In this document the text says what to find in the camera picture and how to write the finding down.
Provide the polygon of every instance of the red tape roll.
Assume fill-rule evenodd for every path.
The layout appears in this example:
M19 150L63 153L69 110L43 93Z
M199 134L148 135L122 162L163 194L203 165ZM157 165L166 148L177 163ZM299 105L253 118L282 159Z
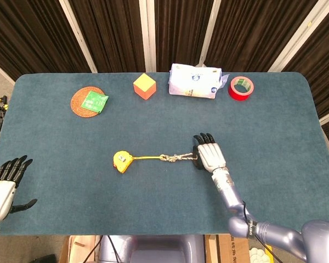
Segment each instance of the red tape roll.
M245 89L246 92L238 92L235 89L235 85L242 85ZM254 86L252 81L249 78L246 77L235 77L232 79L230 82L230 87L228 88L228 93L229 95L234 99L234 100L247 100L247 98L253 93Z

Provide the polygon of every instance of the orange cube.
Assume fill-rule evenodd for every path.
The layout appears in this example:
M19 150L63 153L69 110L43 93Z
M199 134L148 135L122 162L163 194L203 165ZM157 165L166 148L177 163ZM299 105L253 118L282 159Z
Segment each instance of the orange cube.
M156 92L156 81L145 73L134 81L133 85L135 93L137 93L144 100L147 100L153 93Z

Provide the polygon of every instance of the cable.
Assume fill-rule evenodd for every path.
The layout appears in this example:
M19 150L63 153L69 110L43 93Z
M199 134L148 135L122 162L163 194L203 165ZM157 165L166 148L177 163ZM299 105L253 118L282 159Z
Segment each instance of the cable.
M119 256L119 254L117 253L117 250L116 250L116 248L115 248L115 245L114 245L114 243L113 243L111 237L110 237L110 236L107 236L107 237L109 238L109 240L110 240L110 242L111 242L111 245L112 245L112 248L114 249L115 256L116 256L116 261L117 261L117 263L120 263L120 262L118 261L118 259L120 259L120 261L122 261L122 260L121 260L121 258L120 258L120 256Z
M242 201L243 203L243 217L245 218L245 222L248 225L248 220L247 220L247 215L246 215L246 203L245 201ZM257 236L256 234L254 234L254 237L262 244L262 246L264 246L264 248L266 250L268 250L268 252L279 262L279 263L283 263L274 253L272 250L269 249L269 247L266 246L265 243L263 243L263 241L259 238L259 236Z
M88 258L90 257L90 255L94 252L94 250L96 250L96 248L98 247L98 245L101 243L103 236L100 237L98 243L94 246L94 248L92 249L92 251L90 251L89 255L87 255L86 259L83 261L83 263L86 263Z
M254 234L254 236L255 236L255 238L264 246L264 248L266 249L266 250L268 250L268 252L279 262L279 263L283 263L274 253L273 253L273 251L272 250L270 250L269 249L269 247L267 247L266 246L266 244L264 244L263 242L262 242L262 240L256 235L256 234Z

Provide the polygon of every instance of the white tissue package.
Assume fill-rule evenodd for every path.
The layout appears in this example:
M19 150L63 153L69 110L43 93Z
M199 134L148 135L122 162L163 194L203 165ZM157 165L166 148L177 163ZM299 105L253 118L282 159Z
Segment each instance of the white tissue package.
M222 76L220 68L172 64L169 93L214 99L218 89L226 84L228 76Z

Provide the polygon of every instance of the round coaster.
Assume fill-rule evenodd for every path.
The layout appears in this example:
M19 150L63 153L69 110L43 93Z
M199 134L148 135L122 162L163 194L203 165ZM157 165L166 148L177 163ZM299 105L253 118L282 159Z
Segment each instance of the round coaster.
M97 112L93 112L87 110L86 108L82 108L82 104L85 98L88 96L89 91L93 91L105 95L105 93L101 89L93 86L84 87L73 95L71 99L71 109L76 115L83 118L90 118L98 115Z

